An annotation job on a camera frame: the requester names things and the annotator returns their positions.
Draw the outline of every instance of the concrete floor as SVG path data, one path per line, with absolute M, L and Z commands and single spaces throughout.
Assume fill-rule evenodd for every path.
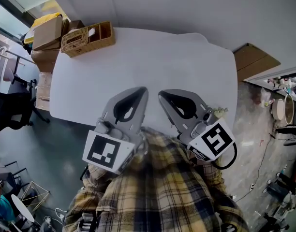
M 260 90 L 249 84 L 238 85 L 237 115 L 233 129 L 238 156 L 235 164 L 223 171 L 228 193 L 236 195 L 235 200 L 247 194 L 250 185 L 257 179 L 258 168 L 273 128 L 274 120 L 269 108 L 262 108 L 253 101 Z M 54 208 L 66 210 L 81 188 L 79 177 L 86 165 L 82 161 L 82 153 L 88 130 L 91 129 L 90 126 L 52 118 L 48 112 L 42 114 L 50 118 L 50 124 L 34 116 L 32 127 L 26 126 L 20 130 L 5 128 L 0 132 L 0 162 L 7 164 L 18 161 L 18 165 L 11 168 L 13 172 L 26 167 L 28 171 L 20 174 L 23 181 L 33 180 L 50 191 L 50 196 L 36 216 L 40 223 L 44 215 L 56 217 Z M 285 172 L 290 173 L 291 164 L 296 158 L 296 146 L 284 147 L 282 144 L 281 140 L 271 139 L 254 190 L 237 202 L 251 231 L 257 231 L 263 223 L 258 213 L 271 210 L 274 204 L 271 197 L 262 193 L 266 181 L 286 164 L 288 168 Z M 231 157 L 232 152 L 227 152 L 223 157 L 224 163 Z M 61 225 L 55 221 L 53 224 L 60 231 Z
M 247 83 L 238 85 L 237 111 L 233 127 L 238 149 L 237 159 L 229 169 L 223 171 L 227 191 L 237 196 L 234 200 L 243 211 L 251 231 L 258 231 L 265 222 L 259 214 L 270 213 L 276 207 L 275 200 L 268 194 L 262 193 L 267 180 L 273 180 L 275 174 L 280 172 L 285 165 L 288 166 L 285 174 L 291 176 L 292 165 L 296 159 L 296 145 L 283 146 L 284 140 L 273 138 L 270 140 L 269 133 L 272 133 L 273 127 L 277 124 L 284 126 L 286 123 L 285 121 L 274 123 L 269 108 L 262 108 L 256 104 L 260 93 L 261 88 L 258 86 Z M 271 97 L 284 99 L 276 93 L 272 93 Z M 291 136 L 277 134 L 276 137 L 288 139 Z M 256 181 L 264 153 L 265 157 Z M 232 157 L 232 152 L 226 152 L 222 160 L 226 163 Z M 255 181 L 253 191 L 241 199 L 250 191 L 250 186 Z

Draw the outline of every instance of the black strap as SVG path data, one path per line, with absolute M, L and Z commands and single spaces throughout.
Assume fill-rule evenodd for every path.
M 89 232 L 95 232 L 97 225 L 98 225 L 98 217 L 96 213 L 93 213 L 93 220 L 91 222 Z
M 226 166 L 224 167 L 220 167 L 218 166 L 214 161 L 211 163 L 215 168 L 217 169 L 220 169 L 220 170 L 224 170 L 224 169 L 227 169 L 229 167 L 232 166 L 232 164 L 234 163 L 234 161 L 236 160 L 236 157 L 237 157 L 237 147 L 236 147 L 236 144 L 233 143 L 233 147 L 234 147 L 234 157 L 233 159 L 229 162 L 229 164 L 227 164 Z

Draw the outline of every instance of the white round table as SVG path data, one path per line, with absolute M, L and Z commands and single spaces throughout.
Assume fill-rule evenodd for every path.
M 18 211 L 29 221 L 34 222 L 34 218 L 22 201 L 15 195 L 12 194 L 12 200 L 18 209 Z
M 169 34 L 115 28 L 116 44 L 70 58 L 59 53 L 50 89 L 53 117 L 96 126 L 108 100 L 125 89 L 149 91 L 143 126 L 177 136 L 159 104 L 163 89 L 197 93 L 212 108 L 229 108 L 232 128 L 237 105 L 237 70 L 231 51 L 199 33 Z

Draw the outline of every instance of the person in blue shirt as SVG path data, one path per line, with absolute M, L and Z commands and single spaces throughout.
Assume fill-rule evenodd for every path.
M 3 182 L 0 180 L 0 218 L 5 221 L 14 221 L 15 215 L 10 202 L 1 194 Z

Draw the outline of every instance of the yellow plaid shirt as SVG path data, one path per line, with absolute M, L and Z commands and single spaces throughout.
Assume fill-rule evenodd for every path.
M 175 139 L 150 128 L 142 132 L 148 153 L 135 154 L 120 175 L 89 165 L 86 189 L 71 202 L 64 232 L 76 231 L 82 213 L 93 211 L 98 232 L 212 232 L 221 231 L 222 224 L 248 231 L 241 210 L 225 192 L 221 171 L 202 161 L 193 164 Z

